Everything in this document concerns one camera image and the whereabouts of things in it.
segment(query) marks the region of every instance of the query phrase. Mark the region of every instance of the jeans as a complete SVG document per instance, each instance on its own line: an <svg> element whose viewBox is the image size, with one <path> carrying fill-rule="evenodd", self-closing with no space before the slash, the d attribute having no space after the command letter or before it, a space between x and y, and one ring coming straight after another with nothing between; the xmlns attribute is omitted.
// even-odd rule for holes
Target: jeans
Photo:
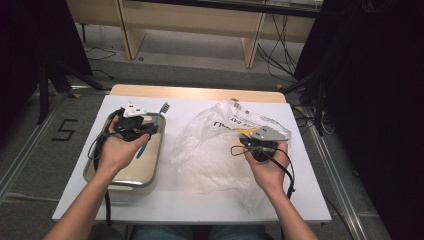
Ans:
<svg viewBox="0 0 424 240"><path fill-rule="evenodd" d="M192 240L191 226L139 226L132 240ZM210 240L265 240L265 228L259 225L217 225L212 226Z"/></svg>

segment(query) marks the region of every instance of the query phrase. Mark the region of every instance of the forearm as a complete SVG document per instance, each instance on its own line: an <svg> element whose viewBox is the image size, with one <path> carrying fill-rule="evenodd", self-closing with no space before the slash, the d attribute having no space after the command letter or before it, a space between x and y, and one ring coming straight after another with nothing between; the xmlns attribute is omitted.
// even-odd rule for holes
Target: forearm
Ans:
<svg viewBox="0 0 424 240"><path fill-rule="evenodd" d="M87 239L112 172L97 172L45 239Z"/></svg>
<svg viewBox="0 0 424 240"><path fill-rule="evenodd" d="M287 240L317 239L284 191L267 191Z"/></svg>

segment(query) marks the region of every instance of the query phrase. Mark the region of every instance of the black tape marking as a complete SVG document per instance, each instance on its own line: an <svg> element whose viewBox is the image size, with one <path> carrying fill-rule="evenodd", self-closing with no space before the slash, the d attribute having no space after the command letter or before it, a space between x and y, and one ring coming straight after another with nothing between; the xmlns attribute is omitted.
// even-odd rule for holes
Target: black tape marking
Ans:
<svg viewBox="0 0 424 240"><path fill-rule="evenodd" d="M67 132L69 133L67 138L52 138L52 141L69 141L71 140L72 134L74 134L75 130L69 130L69 129L63 129L63 126L65 125L65 123L67 122L78 122L77 119L63 119L62 124L60 124L59 129L57 130L57 132Z"/></svg>

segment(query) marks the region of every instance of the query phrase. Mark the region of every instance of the right hand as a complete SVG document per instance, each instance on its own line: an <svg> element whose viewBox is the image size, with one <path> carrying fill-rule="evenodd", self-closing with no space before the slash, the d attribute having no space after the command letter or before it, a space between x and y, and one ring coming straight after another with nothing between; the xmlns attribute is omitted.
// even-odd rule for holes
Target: right hand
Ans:
<svg viewBox="0 0 424 240"><path fill-rule="evenodd" d="M287 153L287 142L278 142L278 149ZM252 169L256 183L264 190L266 194L272 191L282 191L284 181L284 171L270 160L259 162L255 160L249 151L244 152L244 156ZM281 151L276 151L274 159L283 167L287 168L289 160Z"/></svg>

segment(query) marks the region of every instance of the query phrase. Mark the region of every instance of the clear plastic bag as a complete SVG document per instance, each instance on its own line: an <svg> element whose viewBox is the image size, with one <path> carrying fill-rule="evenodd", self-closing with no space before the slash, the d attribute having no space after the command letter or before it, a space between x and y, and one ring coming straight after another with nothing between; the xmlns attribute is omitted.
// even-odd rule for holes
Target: clear plastic bag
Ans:
<svg viewBox="0 0 424 240"><path fill-rule="evenodd" d="M200 193L237 189L250 212L265 198L244 155L233 156L232 146L242 146L235 129L269 126L290 139L290 131L277 121L250 112L233 100L223 100L197 115L175 140L171 163L192 177Z"/></svg>

